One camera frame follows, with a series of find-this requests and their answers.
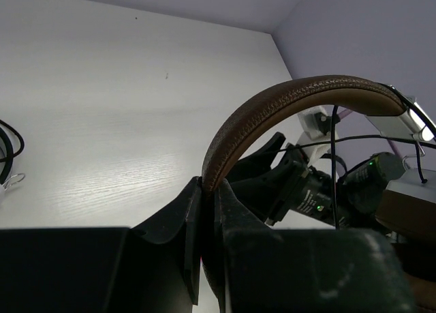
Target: brown leather headband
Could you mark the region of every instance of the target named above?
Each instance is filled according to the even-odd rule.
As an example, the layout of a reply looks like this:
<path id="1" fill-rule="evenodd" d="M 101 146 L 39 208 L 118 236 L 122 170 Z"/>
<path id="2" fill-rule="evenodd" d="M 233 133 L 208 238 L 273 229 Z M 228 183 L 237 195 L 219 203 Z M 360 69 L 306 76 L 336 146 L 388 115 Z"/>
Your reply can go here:
<path id="1" fill-rule="evenodd" d="M 353 76 L 316 76 L 272 86 L 247 100 L 218 130 L 203 162 L 204 192 L 213 192 L 242 154 L 274 125 L 307 108 L 328 104 L 365 115 L 405 112 L 393 92 Z"/>

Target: black cable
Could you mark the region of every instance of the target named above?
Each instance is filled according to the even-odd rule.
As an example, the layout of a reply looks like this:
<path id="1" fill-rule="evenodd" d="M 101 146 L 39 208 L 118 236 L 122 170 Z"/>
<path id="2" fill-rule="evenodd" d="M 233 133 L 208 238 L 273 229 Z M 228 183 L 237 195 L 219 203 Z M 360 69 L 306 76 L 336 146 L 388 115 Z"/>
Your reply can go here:
<path id="1" fill-rule="evenodd" d="M 416 107 L 416 105 L 409 98 L 404 96 L 394 86 L 385 85 L 383 83 L 379 83 L 379 85 L 391 90 L 391 92 L 393 92 L 404 105 L 406 105 L 408 108 L 410 108 L 412 111 L 414 111 L 417 116 L 419 116 L 419 118 L 422 120 L 422 122 L 425 123 L 426 127 L 428 127 L 429 130 L 432 132 L 433 136 L 436 136 L 436 126 L 418 107 Z"/>
<path id="2" fill-rule="evenodd" d="M 333 106 L 332 113 L 332 123 L 330 124 L 330 152 L 332 154 L 332 177 L 330 179 L 331 189 L 332 189 L 332 208 L 333 208 L 333 220 L 334 227 L 339 229 L 339 217 L 338 217 L 338 203 L 337 203 L 337 195 L 336 195 L 336 131 L 335 131 L 335 123 L 334 120 L 338 114 L 338 106 Z"/>
<path id="3" fill-rule="evenodd" d="M 6 127 L 7 129 L 9 129 L 17 137 L 18 141 L 20 142 L 20 147 L 18 148 L 18 151 L 16 151 L 15 153 L 13 152 L 13 150 L 11 153 L 7 152 L 6 157 L 0 159 L 0 163 L 3 163 L 3 162 L 8 162 L 9 160 L 12 160 L 13 158 L 16 158 L 18 155 L 20 155 L 22 153 L 22 151 L 25 150 L 25 140 L 23 139 L 23 137 L 20 135 L 20 133 L 18 131 L 16 131 L 12 126 L 7 124 L 5 121 L 0 120 L 0 124 L 3 125 L 4 127 Z"/>
<path id="4" fill-rule="evenodd" d="M 1 146 L 0 146 L 0 154 L 1 154 L 2 158 L 6 157 L 6 153 L 5 153 L 5 151 L 3 150 L 3 148 Z M 12 165 L 11 165 L 11 169 L 9 171 L 9 175 L 7 176 L 6 180 L 8 180 L 11 177 L 11 175 L 12 175 Z"/>
<path id="5" fill-rule="evenodd" d="M 385 136 L 380 136 L 379 134 L 363 134 L 361 136 L 344 137 L 344 138 L 336 139 L 336 143 L 342 143 L 343 141 L 358 140 L 358 139 L 388 139 L 388 140 L 397 141 L 399 143 L 412 144 L 412 145 L 414 145 L 416 143 L 416 140 L 412 140 L 412 139 L 409 140 L 409 139 L 402 139 L 402 138 L 385 137 Z M 330 144 L 329 140 L 319 141 L 317 143 L 311 143 L 311 144 L 307 144 L 307 145 L 295 145 L 294 147 L 278 149 L 276 151 L 265 151 L 264 153 L 259 153 L 259 154 L 254 153 L 251 155 L 252 155 L 252 157 L 263 156 L 263 155 L 269 155 L 269 154 L 274 154 L 274 153 L 281 153 L 282 151 L 293 151 L 296 149 L 302 149 L 302 148 L 318 146 L 318 145 L 327 145 L 327 144 Z M 431 149 L 436 149 L 436 144 L 422 142 L 422 143 L 420 143 L 420 145 L 424 146 L 424 147 L 431 148 Z"/>
<path id="6" fill-rule="evenodd" d="M 421 183 L 426 183 L 428 180 L 424 178 L 424 175 L 422 174 L 422 168 L 421 168 L 421 150 L 420 150 L 420 143 L 415 143 L 415 149 L 416 149 L 416 164 L 418 165 L 418 174 L 420 175 Z"/>
<path id="7" fill-rule="evenodd" d="M 12 171 L 12 164 L 14 163 L 14 147 L 12 146 L 12 142 L 9 136 L 6 134 L 5 130 L 3 130 L 3 128 L 0 128 L 0 141 L 3 143 L 3 149 L 5 154 L 5 157 L 0 160 L 0 162 L 5 162 L 0 172 L 0 185 L 3 185 L 9 178 Z"/>
<path id="8" fill-rule="evenodd" d="M 321 156 L 321 158 L 326 158 L 328 160 L 331 160 L 332 159 L 332 154 L 331 153 L 325 153 L 323 156 Z M 336 162 L 338 162 L 343 167 L 343 169 L 345 170 L 345 173 L 348 172 L 347 164 L 345 163 L 345 161 L 343 160 L 343 158 L 341 156 L 336 155 L 334 157 L 334 159 L 336 160 Z"/>

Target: metal clip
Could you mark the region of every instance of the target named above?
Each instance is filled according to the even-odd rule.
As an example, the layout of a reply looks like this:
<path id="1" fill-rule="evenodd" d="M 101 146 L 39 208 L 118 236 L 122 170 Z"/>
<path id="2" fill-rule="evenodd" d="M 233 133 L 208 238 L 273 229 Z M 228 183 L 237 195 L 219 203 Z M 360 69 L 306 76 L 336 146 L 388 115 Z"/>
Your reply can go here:
<path id="1" fill-rule="evenodd" d="M 11 188 L 13 185 L 16 185 L 17 183 L 20 183 L 21 181 L 23 181 L 26 177 L 25 173 L 18 173 L 16 175 L 12 175 L 9 177 L 9 179 L 7 179 L 5 181 L 5 183 L 3 184 L 3 187 L 5 188 L 5 190 L 8 190 L 9 188 Z"/>
<path id="2" fill-rule="evenodd" d="M 424 151 L 424 149 L 422 148 L 422 146 L 421 146 L 421 144 L 420 144 L 419 142 L 417 142 L 417 144 L 418 144 L 418 148 L 420 149 L 420 157 L 423 158 L 423 157 L 425 156 L 425 151 Z M 406 162 L 406 161 L 407 161 L 409 158 L 416 158 L 416 157 L 417 157 L 416 154 L 409 154 L 409 155 L 406 155 L 406 156 L 403 158 L 403 168 L 404 168 L 405 170 L 410 170 L 410 166 L 407 165 L 407 162 Z"/>

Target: black coiled cable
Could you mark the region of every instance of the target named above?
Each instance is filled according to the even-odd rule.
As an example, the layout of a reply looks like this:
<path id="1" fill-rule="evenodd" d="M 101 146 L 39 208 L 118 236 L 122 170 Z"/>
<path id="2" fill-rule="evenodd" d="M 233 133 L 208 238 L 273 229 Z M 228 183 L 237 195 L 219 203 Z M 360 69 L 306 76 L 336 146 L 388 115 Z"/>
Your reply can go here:
<path id="1" fill-rule="evenodd" d="M 4 163 L 3 168 L 0 172 L 0 185 L 3 185 L 11 175 L 12 165 L 14 163 L 14 158 L 22 153 L 25 148 L 25 141 L 18 131 L 16 131 L 12 126 L 7 124 L 5 121 L 0 120 L 0 125 L 9 129 L 20 142 L 20 147 L 18 151 L 14 153 L 14 146 L 10 137 L 7 135 L 3 128 L 0 128 L 0 147 L 4 154 L 4 158 L 0 158 L 0 163 Z"/>

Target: wood grain texture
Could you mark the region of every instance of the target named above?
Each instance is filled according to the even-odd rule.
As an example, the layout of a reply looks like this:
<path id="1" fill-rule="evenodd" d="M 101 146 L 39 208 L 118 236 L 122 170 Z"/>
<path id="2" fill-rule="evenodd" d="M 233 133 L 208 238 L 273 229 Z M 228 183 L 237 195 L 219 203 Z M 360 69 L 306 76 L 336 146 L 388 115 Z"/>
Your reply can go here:
<path id="1" fill-rule="evenodd" d="M 0 117 L 27 142 L 3 228 L 143 221 L 239 104 L 289 79 L 269 35 L 88 1 L 0 0 L 0 30 Z"/>

